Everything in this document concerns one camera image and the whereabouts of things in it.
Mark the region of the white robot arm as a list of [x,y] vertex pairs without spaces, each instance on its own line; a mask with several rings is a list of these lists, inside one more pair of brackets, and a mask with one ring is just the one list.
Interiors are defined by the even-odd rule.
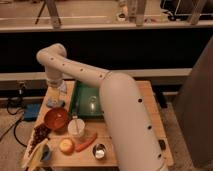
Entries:
[[62,75],[99,89],[99,98],[120,171],[169,171],[135,80],[125,74],[67,58],[63,45],[37,52],[47,83],[59,87]]

